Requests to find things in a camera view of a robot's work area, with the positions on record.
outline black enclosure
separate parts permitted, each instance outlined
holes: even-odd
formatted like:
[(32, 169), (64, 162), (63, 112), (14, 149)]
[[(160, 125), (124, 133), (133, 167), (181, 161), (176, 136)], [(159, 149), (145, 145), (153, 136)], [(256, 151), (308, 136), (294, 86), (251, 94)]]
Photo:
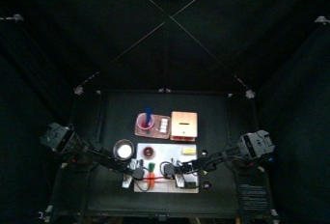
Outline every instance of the black enclosure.
[(0, 222), (37, 223), (49, 202), (63, 215), (235, 218), (238, 179), (224, 166), (203, 176), (219, 181), (212, 192), (155, 194), (144, 207), (133, 201), (149, 196), (131, 198), (104, 168), (57, 171), (39, 141), (47, 124), (72, 123), (111, 149), (124, 137), (144, 142), (129, 128), (149, 104), (200, 114), (199, 155), (266, 130), (280, 223), (328, 223), (328, 3), (0, 0)]

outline round object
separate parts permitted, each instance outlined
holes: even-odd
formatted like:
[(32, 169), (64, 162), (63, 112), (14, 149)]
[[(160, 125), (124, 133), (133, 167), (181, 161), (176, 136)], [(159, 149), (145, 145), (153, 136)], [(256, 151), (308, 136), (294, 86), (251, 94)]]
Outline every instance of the round object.
[(155, 118), (153, 115), (151, 115), (149, 123), (145, 124), (147, 115), (145, 113), (140, 113), (136, 118), (136, 125), (141, 130), (149, 130), (153, 127), (155, 124)]
[(202, 182), (202, 189), (203, 190), (210, 190), (211, 189), (211, 182), (203, 181)]
[(141, 151), (144, 158), (151, 159), (155, 157), (155, 150), (152, 147), (145, 147)]
[(120, 160), (127, 160), (132, 157), (133, 145), (129, 140), (123, 139), (113, 146), (113, 156)]

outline cup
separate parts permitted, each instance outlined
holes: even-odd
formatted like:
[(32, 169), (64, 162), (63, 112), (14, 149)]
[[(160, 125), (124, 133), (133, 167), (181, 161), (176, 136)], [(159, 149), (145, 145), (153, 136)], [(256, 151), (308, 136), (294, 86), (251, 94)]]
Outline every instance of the cup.
[(136, 125), (141, 130), (148, 131), (153, 127), (153, 124), (155, 124), (155, 118), (152, 115), (151, 115), (149, 123), (145, 124), (145, 122), (147, 122), (147, 115), (145, 113), (140, 113), (136, 118)]
[(133, 145), (129, 140), (123, 139), (113, 146), (113, 156), (120, 160), (128, 160), (133, 154)]

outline wooden board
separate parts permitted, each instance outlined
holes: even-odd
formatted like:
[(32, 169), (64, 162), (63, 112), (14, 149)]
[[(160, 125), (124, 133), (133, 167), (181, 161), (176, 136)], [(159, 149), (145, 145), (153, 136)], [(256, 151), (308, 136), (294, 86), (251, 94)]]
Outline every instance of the wooden board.
[[(161, 115), (153, 115), (153, 114), (152, 114), (152, 117), (155, 119), (155, 124), (149, 130), (140, 129), (135, 123), (135, 135), (145, 136), (145, 137), (151, 137), (151, 138), (159, 138), (159, 139), (168, 139), (169, 125), (171, 125), (169, 117), (161, 116)], [(161, 119), (167, 119), (165, 133), (160, 132)]]
[[(143, 149), (145, 147), (152, 147), (155, 151), (155, 157), (151, 159), (145, 159), (143, 156)], [(149, 144), (149, 143), (139, 143), (136, 149), (136, 159), (144, 160), (144, 167), (148, 167), (148, 163), (156, 163), (156, 167), (153, 170), (155, 177), (161, 175), (160, 173), (160, 164), (164, 161), (179, 160), (180, 162), (191, 161), (196, 159), (196, 155), (184, 155), (181, 153), (183, 148), (192, 148), (198, 152), (198, 147), (195, 144)], [(184, 175), (184, 179), (187, 182), (195, 182), (199, 185), (199, 178), (194, 175)], [(147, 188), (147, 181), (137, 182), (141, 189)], [(137, 186), (133, 184), (133, 191), (141, 192)], [(175, 180), (160, 179), (155, 181), (155, 187), (149, 189), (147, 192), (161, 192), (161, 193), (199, 193), (199, 189), (181, 189), (175, 187)]]

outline bowl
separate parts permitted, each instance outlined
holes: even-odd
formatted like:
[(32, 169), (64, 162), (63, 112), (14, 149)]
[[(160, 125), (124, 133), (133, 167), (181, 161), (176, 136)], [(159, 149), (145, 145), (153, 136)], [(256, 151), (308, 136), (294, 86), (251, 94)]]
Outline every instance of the bowl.
[(133, 145), (129, 140), (119, 140), (113, 146), (113, 156), (120, 160), (131, 159), (133, 154)]

